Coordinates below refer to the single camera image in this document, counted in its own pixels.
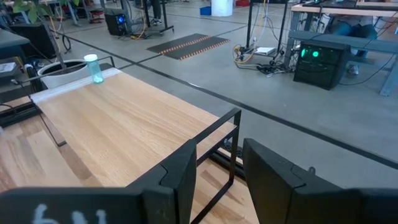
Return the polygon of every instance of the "white planter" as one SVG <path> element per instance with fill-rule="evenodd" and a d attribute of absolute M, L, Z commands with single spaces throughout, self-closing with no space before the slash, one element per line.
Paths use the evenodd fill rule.
<path fill-rule="evenodd" d="M 76 63 L 86 63 L 84 60 L 80 59 L 74 59 L 74 60 L 65 60 L 65 65 L 67 67 L 71 67 L 73 65 L 76 65 Z M 38 75 L 45 75 L 47 73 L 53 72 L 54 67 L 60 67 L 59 62 L 52 63 L 50 65 L 44 66 L 41 68 L 39 71 L 37 71 Z M 67 74 L 62 74 L 62 75 L 49 75 L 47 77 L 43 77 L 41 80 L 44 82 L 44 84 L 47 86 L 47 88 L 55 88 L 60 85 L 64 85 L 66 83 L 70 83 L 76 80 L 79 80 L 81 78 L 85 78 L 89 76 L 90 73 L 87 69 L 87 65 L 85 65 L 83 68 L 80 68 L 76 71 L 67 73 Z"/>

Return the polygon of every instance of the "clear plastic bottle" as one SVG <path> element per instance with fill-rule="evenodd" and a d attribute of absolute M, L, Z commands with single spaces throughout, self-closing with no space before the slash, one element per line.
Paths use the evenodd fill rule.
<path fill-rule="evenodd" d="M 93 82 L 102 83 L 104 81 L 104 77 L 102 76 L 100 65 L 98 63 L 98 56 L 96 54 L 89 54 L 86 55 L 84 59 L 87 62 L 87 67 L 91 73 L 91 77 L 93 77 Z"/>

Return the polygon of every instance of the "gray floor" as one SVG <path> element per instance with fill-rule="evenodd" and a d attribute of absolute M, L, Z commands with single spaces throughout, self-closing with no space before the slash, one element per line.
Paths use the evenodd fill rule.
<path fill-rule="evenodd" d="M 199 8 L 206 5 L 203 1 L 167 4 L 167 18 L 169 24 L 175 26 L 175 33 L 167 31 L 162 37 L 154 35 L 147 40 L 110 36 L 105 23 L 93 25 L 81 21 L 83 26 L 75 27 L 70 25 L 71 21 L 65 21 L 65 32 L 73 39 L 72 53 L 65 57 L 82 58 L 89 53 L 100 57 L 112 55 L 116 67 L 124 72 L 215 115 L 222 116 L 236 105 L 166 76 L 398 161 L 398 92 L 394 90 L 390 97 L 378 95 L 385 73 L 381 72 L 362 85 L 337 86 L 326 91 L 295 83 L 292 74 L 267 78 L 258 71 L 240 70 L 235 67 L 231 52 L 234 45 L 245 43 L 248 8 L 236 8 L 229 17 L 200 16 Z M 274 4 L 269 8 L 277 35 L 282 12 L 281 5 Z M 266 26 L 259 45 L 276 46 L 269 24 Z M 154 57 L 155 53 L 146 50 L 193 33 L 217 35 L 231 42 L 183 61 Z M 258 27 L 254 35 L 260 33 Z M 391 30 L 382 38 L 397 39 Z M 369 57 L 385 62 L 390 55 L 369 54 Z M 255 57 L 250 63 L 266 63 L 267 60 Z M 358 78 L 343 81 L 364 80 L 377 69 L 362 69 Z M 243 138 L 254 138 L 304 169 L 314 166 L 320 177 L 342 187 L 398 187 L 398 171 L 248 110 L 243 110 L 240 137 L 240 144 Z"/>

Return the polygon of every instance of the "black floor mat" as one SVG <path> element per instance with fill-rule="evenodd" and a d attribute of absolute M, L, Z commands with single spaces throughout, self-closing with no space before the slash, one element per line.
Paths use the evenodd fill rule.
<path fill-rule="evenodd" d="M 194 55 L 200 54 L 202 52 L 205 52 L 207 50 L 213 49 L 215 47 L 218 47 L 220 45 L 223 45 L 227 42 L 229 42 L 228 39 L 219 38 L 219 37 L 210 37 L 195 44 L 188 45 L 179 48 L 177 50 L 164 53 L 164 55 L 170 58 L 183 60 L 192 57 Z"/>
<path fill-rule="evenodd" d="M 163 43 L 163 44 L 149 47 L 147 50 L 150 50 L 151 52 L 155 52 L 158 54 L 164 54 L 166 52 L 177 50 L 182 47 L 203 41 L 209 37 L 210 36 L 203 35 L 203 34 L 192 34 L 192 35 L 188 35 L 186 37 L 182 37 L 182 38 L 179 38 L 176 40 L 171 40 L 171 41 Z"/>

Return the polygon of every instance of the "wooden tabletop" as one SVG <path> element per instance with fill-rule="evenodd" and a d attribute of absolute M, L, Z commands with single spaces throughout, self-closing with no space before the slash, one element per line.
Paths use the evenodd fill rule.
<path fill-rule="evenodd" d="M 102 84 L 77 88 L 74 82 L 32 98 L 65 138 L 73 160 L 87 167 L 94 185 L 124 187 L 218 118 L 119 70 L 113 71 L 116 74 Z M 203 140 L 197 147 L 198 157 L 233 128 L 226 123 Z M 31 141 L 37 147 L 46 145 L 40 136 Z M 0 155 L 2 166 L 11 170 L 16 187 L 81 184 L 71 172 L 73 166 L 62 162 L 52 150 L 35 155 L 36 150 L 13 151 L 13 143 L 3 146 L 9 150 Z M 32 158 L 40 158 L 37 162 L 45 164 L 45 169 L 34 166 Z M 41 178 L 32 178 L 37 174 Z"/>
<path fill-rule="evenodd" d="M 297 4 L 292 7 L 294 12 L 320 12 L 319 7 L 307 7 L 302 4 Z M 365 9 L 339 9 L 339 8 L 322 8 L 322 13 L 354 15 L 354 16 L 382 16 L 382 17 L 398 17 L 396 11 L 383 10 L 365 10 Z"/>

